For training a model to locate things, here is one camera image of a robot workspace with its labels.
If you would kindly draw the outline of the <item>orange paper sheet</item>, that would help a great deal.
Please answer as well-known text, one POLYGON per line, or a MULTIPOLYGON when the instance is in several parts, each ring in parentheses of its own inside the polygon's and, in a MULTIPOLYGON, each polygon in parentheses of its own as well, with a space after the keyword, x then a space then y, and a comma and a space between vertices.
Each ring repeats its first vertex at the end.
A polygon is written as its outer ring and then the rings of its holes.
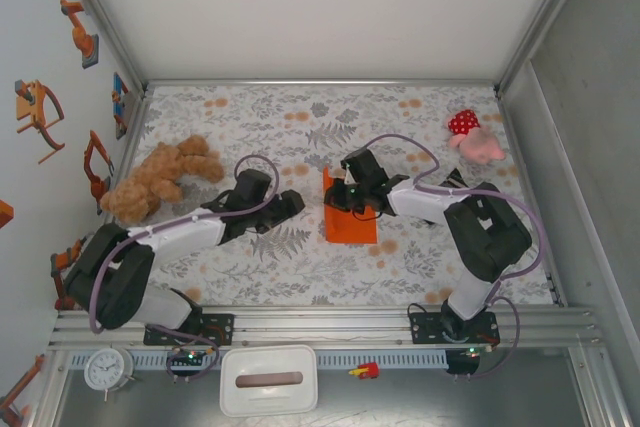
POLYGON ((343 212, 324 205, 326 240, 346 245, 376 244, 377 220, 375 211, 367 206, 363 214, 343 212))

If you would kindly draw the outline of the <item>floral print tablecloth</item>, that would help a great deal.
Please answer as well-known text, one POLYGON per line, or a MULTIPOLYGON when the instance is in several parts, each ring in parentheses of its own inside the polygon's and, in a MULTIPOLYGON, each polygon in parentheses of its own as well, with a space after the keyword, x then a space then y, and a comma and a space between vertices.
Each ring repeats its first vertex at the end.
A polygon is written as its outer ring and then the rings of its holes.
POLYGON ((299 192, 303 212, 272 231, 246 233, 152 270, 152 285, 174 287, 203 305, 393 305, 444 301, 464 273, 448 229, 411 217, 377 220, 376 244, 326 240, 322 174, 363 145, 390 175, 442 182, 458 168, 469 186, 490 182, 522 196, 512 155, 478 166, 448 145, 445 123, 473 110, 507 139, 489 87, 161 86, 145 99, 135 152, 204 136, 226 170, 278 170, 299 192))

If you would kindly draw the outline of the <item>black white striped sock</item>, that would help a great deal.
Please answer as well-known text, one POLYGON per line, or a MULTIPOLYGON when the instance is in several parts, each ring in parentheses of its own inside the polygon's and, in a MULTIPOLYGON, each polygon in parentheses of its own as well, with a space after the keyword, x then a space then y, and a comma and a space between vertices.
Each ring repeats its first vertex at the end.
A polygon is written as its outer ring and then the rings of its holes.
POLYGON ((466 189, 468 187, 458 168, 452 169, 440 183, 440 186, 453 189, 466 189))

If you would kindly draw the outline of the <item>brown teddy bear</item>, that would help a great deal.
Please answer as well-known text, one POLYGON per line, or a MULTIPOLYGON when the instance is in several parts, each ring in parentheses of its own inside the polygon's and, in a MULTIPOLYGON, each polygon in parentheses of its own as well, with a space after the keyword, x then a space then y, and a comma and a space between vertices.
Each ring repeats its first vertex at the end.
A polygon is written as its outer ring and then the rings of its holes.
POLYGON ((160 142, 129 176, 100 200, 100 207, 118 221, 134 225, 153 215, 163 202, 183 200, 178 181, 185 175, 218 183, 224 168, 201 135, 192 135, 178 144, 160 142))

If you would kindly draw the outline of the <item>pink plush toy red dress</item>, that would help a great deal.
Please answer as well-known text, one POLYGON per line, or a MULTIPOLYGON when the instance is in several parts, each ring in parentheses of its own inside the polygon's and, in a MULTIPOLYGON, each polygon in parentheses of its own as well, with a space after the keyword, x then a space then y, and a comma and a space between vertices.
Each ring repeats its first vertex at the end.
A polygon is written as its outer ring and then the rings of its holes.
POLYGON ((465 109, 453 114, 446 127, 450 132, 448 145, 467 161, 487 165, 506 158, 497 137, 479 122, 473 110, 465 109))

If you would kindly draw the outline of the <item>small circuit board green light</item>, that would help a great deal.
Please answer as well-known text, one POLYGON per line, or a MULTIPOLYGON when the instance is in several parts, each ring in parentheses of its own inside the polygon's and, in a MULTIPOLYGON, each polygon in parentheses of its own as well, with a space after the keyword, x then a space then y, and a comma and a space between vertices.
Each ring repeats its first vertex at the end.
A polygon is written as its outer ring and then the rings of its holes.
POLYGON ((202 367, 208 354, 207 350, 175 348, 169 355, 167 362, 171 367, 202 367))
POLYGON ((472 376, 479 368, 482 355, 491 351, 491 346, 447 349, 446 372, 450 375, 472 376))

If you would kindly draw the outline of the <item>blue orange machine sticker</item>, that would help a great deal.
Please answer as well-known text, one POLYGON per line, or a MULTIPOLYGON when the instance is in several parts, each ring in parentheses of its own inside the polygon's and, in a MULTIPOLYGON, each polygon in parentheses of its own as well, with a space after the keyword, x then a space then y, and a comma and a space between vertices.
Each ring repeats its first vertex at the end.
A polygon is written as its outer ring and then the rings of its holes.
POLYGON ((127 105, 131 103, 131 96, 127 85, 117 72, 113 74, 111 99, 115 135, 119 140, 126 135, 128 130, 129 111, 127 105))

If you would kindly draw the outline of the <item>white tissue box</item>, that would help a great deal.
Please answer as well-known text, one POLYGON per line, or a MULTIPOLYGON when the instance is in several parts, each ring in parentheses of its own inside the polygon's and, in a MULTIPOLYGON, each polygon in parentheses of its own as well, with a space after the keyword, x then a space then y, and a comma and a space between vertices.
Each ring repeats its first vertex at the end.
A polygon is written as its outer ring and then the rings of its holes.
POLYGON ((223 357, 219 403, 228 417, 305 413, 318 397, 317 357, 306 345, 233 349, 223 357))

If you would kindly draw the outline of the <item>white alarm clock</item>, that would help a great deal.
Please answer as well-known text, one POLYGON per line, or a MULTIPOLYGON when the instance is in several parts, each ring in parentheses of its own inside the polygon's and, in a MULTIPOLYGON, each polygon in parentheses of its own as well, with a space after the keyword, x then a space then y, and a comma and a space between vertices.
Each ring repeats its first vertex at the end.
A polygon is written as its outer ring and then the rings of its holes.
POLYGON ((104 401, 110 393, 133 380, 134 359, 121 348, 103 348, 94 352, 84 366, 84 381, 94 391, 101 392, 104 401))

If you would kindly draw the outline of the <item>orange claw gripper sticker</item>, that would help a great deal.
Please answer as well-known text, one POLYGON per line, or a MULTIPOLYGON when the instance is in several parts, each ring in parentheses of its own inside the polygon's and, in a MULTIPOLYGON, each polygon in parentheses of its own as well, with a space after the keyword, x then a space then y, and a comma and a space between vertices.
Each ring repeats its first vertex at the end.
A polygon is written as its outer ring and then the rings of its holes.
POLYGON ((38 160, 38 164, 41 165, 65 147, 64 143, 56 142, 49 133, 51 127, 65 119, 63 108, 53 91, 39 80, 31 82, 16 80, 14 90, 16 94, 16 120, 27 121, 16 130, 16 133, 21 134, 29 129, 34 129, 50 149, 38 160), (46 102, 53 106, 56 113, 56 117, 51 121, 48 121, 46 117, 46 102))

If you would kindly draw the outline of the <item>aluminium back rail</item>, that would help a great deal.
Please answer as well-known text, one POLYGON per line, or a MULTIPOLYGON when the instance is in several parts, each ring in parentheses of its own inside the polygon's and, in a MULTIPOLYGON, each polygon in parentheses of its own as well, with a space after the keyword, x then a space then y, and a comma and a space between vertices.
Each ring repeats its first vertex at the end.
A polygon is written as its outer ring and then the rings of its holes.
POLYGON ((147 86, 266 86, 266 85, 293 85, 293 86, 411 86, 411 87, 487 87, 494 86, 494 82, 488 79, 431 79, 431 78, 405 78, 405 79, 153 79, 147 82, 147 86))

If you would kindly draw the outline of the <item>aluminium front rail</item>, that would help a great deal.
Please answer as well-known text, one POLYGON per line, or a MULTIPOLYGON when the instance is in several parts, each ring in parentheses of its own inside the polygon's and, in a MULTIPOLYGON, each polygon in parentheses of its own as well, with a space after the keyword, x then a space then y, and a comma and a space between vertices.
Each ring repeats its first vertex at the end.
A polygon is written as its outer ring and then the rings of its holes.
MULTIPOLYGON (((521 347, 601 346, 605 336, 586 308, 522 305, 517 308, 521 347)), ((209 306, 207 314, 234 316, 231 346, 306 344, 317 349, 413 348, 413 328, 404 307, 209 306)), ((144 327, 130 322, 99 335, 89 329, 88 314, 58 315, 48 348, 84 350, 104 345, 142 347, 144 327)))

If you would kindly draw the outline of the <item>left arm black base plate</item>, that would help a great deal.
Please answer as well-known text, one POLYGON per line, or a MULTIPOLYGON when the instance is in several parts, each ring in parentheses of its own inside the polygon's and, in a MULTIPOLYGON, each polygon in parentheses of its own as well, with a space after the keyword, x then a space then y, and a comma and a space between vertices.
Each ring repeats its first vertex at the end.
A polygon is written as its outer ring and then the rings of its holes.
POLYGON ((233 340, 234 321, 235 316, 229 313, 203 314, 190 331, 180 329, 182 336, 146 326, 143 344, 145 346, 206 345, 204 339, 208 339, 218 347, 229 346, 233 340))

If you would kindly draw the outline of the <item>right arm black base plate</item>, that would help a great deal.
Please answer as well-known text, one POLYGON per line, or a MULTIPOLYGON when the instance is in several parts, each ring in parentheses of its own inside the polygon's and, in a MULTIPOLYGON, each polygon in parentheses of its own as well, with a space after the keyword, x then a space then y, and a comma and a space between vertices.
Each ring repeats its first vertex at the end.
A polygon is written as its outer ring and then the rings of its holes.
POLYGON ((409 315, 409 321, 414 344, 498 345, 501 341, 492 312, 481 312, 467 321, 453 314, 414 312, 409 315))

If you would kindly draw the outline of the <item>aluminium frame post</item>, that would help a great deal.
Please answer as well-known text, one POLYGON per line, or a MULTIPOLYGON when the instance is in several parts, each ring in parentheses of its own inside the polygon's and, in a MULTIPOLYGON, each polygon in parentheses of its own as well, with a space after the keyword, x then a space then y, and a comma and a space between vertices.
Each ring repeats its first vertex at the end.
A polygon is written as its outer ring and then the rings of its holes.
POLYGON ((529 61, 539 44, 544 40, 563 6, 568 0, 542 0, 534 16, 518 42, 513 55, 504 68, 498 81, 494 83, 494 92, 501 99, 514 82, 518 72, 529 61))
POLYGON ((94 23, 101 34, 104 35, 109 44, 114 57, 128 75, 131 87, 135 89, 140 99, 145 96, 148 81, 142 74, 142 70, 134 59, 130 47, 127 45, 124 36, 118 30, 115 18, 106 5, 105 0, 81 0, 89 7, 90 15, 94 18, 94 23))

